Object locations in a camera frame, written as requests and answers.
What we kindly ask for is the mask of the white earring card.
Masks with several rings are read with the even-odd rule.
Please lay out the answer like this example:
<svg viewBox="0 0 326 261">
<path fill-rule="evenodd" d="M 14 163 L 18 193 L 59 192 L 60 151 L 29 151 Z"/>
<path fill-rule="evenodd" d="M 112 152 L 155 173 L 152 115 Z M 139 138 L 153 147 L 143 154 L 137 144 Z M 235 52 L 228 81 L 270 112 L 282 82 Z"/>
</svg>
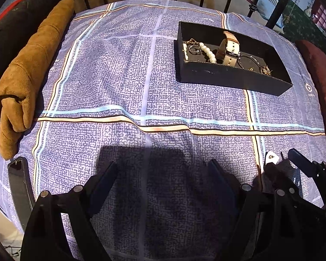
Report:
<svg viewBox="0 0 326 261">
<path fill-rule="evenodd" d="M 280 157 L 273 151 L 267 151 L 265 155 L 264 165 L 269 163 L 277 164 L 280 161 Z"/>
</svg>

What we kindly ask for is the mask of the gold flower brooch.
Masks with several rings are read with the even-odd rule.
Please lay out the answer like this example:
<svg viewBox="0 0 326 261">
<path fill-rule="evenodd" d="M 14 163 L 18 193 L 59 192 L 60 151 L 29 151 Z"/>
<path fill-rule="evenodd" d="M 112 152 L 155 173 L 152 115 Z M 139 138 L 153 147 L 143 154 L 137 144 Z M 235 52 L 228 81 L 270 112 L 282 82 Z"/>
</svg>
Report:
<svg viewBox="0 0 326 261">
<path fill-rule="evenodd" d="M 268 75 L 268 76 L 271 76 L 271 70 L 268 68 L 267 65 L 265 66 L 261 66 L 260 67 L 260 72 L 264 75 Z"/>
</svg>

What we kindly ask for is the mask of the beige strap wristwatch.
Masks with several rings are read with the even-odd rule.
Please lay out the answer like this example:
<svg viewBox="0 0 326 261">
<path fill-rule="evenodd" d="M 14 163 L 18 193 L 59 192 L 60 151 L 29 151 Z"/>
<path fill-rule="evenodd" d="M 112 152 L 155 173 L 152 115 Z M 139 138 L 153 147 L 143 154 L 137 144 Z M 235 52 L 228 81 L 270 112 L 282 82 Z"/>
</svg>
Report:
<svg viewBox="0 0 326 261">
<path fill-rule="evenodd" d="M 235 67 L 237 60 L 240 58 L 240 43 L 236 36 L 229 31 L 224 31 L 224 39 L 215 55 L 217 60 L 222 60 L 223 65 Z"/>
</svg>

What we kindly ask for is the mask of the black rectangular jewelry tray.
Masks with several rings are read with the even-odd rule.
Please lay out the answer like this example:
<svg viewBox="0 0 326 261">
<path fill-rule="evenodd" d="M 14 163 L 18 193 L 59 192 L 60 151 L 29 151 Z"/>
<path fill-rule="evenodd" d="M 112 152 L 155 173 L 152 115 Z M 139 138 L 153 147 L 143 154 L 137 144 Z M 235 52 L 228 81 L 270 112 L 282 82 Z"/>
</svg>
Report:
<svg viewBox="0 0 326 261">
<path fill-rule="evenodd" d="M 292 82 L 273 46 L 223 28 L 179 22 L 176 79 L 280 96 Z"/>
</svg>

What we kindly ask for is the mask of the black smartphone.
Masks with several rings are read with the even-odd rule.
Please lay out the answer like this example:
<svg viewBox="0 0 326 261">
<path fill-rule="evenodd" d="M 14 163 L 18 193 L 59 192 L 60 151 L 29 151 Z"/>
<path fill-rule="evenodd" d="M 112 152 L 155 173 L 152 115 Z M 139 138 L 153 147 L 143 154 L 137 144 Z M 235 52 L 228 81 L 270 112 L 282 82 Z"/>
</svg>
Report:
<svg viewBox="0 0 326 261">
<path fill-rule="evenodd" d="M 8 179 L 13 203 L 23 231 L 35 205 L 27 159 L 18 157 L 8 164 Z"/>
</svg>

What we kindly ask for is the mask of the purple plaid bed sheet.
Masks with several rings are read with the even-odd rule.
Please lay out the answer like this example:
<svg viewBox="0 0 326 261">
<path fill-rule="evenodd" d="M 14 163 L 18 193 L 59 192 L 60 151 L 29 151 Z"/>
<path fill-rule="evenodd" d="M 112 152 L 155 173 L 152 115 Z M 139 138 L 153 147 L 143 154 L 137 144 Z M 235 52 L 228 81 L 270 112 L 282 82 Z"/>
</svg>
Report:
<svg viewBox="0 0 326 261">
<path fill-rule="evenodd" d="M 280 96 L 176 79 L 179 22 L 273 46 L 292 87 Z M 23 232 L 21 260 L 275 260 L 267 151 L 326 163 L 318 91 L 297 47 L 237 13 L 176 1 L 120 1 L 73 15 L 45 73 L 17 154 L 0 155 L 0 209 Z M 8 164 L 27 159 L 35 205 L 23 231 Z M 240 183 L 221 211 L 208 163 Z M 113 161 L 118 176 L 89 218 L 84 185 Z M 300 197 L 323 199 L 300 169 Z"/>
</svg>

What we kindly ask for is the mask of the mustard suede cushion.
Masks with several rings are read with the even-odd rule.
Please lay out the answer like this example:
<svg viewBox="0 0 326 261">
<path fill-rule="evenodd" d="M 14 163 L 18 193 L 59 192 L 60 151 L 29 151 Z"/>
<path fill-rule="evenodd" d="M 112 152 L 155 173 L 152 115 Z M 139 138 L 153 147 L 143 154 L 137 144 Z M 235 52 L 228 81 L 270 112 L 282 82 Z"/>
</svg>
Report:
<svg viewBox="0 0 326 261">
<path fill-rule="evenodd" d="M 74 0 L 61 0 L 0 79 L 0 155 L 5 160 L 17 154 L 18 141 L 31 128 L 42 81 L 74 9 Z"/>
</svg>

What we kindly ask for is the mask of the green patterned cloth table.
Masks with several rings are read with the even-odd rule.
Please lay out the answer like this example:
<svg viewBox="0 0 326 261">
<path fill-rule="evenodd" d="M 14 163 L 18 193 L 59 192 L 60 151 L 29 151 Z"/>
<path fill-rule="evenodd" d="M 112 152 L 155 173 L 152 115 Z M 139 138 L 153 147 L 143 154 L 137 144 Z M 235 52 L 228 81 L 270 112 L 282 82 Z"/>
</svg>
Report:
<svg viewBox="0 0 326 261">
<path fill-rule="evenodd" d="M 326 36 L 313 21 L 291 0 L 283 11 L 283 36 L 295 43 L 308 40 L 326 54 Z"/>
</svg>

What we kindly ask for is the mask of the red phone booth cabinet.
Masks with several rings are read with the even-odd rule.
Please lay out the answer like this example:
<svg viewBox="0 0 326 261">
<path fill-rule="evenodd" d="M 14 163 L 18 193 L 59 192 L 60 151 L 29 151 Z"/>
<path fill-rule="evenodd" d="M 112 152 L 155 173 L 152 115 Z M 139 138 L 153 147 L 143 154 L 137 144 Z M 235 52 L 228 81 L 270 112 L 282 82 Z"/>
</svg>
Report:
<svg viewBox="0 0 326 261">
<path fill-rule="evenodd" d="M 311 8 L 311 19 L 326 34 L 326 8 L 320 0 L 315 0 Z"/>
</svg>

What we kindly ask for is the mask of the black quilted jacket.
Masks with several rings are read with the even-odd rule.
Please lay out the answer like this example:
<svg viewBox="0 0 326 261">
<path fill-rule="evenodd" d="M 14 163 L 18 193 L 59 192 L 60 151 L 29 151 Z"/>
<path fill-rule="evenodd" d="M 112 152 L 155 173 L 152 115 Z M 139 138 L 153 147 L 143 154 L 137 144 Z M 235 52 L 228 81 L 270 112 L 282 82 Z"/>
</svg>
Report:
<svg viewBox="0 0 326 261">
<path fill-rule="evenodd" d="M 59 1 L 20 0 L 0 19 L 0 79 Z"/>
</svg>

